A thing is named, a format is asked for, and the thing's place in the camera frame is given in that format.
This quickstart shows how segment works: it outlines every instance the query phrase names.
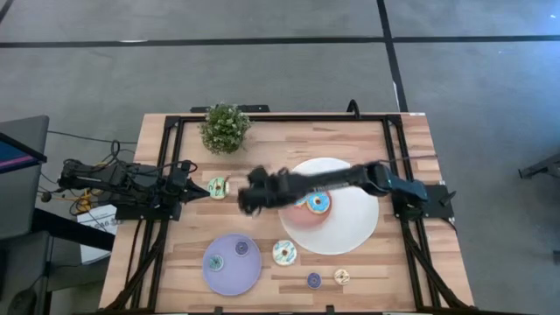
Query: green plant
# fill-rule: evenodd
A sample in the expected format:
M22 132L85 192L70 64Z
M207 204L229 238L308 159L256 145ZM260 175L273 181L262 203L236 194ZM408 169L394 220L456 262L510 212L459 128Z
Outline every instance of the green plant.
M236 105L217 104L200 125L202 143L213 154L233 153L242 146L250 126L249 118Z

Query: white plate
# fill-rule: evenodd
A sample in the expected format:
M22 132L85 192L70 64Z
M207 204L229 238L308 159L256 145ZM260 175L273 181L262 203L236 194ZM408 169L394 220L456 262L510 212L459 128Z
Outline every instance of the white plate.
M292 171L314 174L348 168L348 162L331 157L307 160ZM360 188L347 187L329 192L331 213L312 229L291 226L278 210L283 228L299 246L322 255L340 255L360 246L374 232L379 217L379 201Z

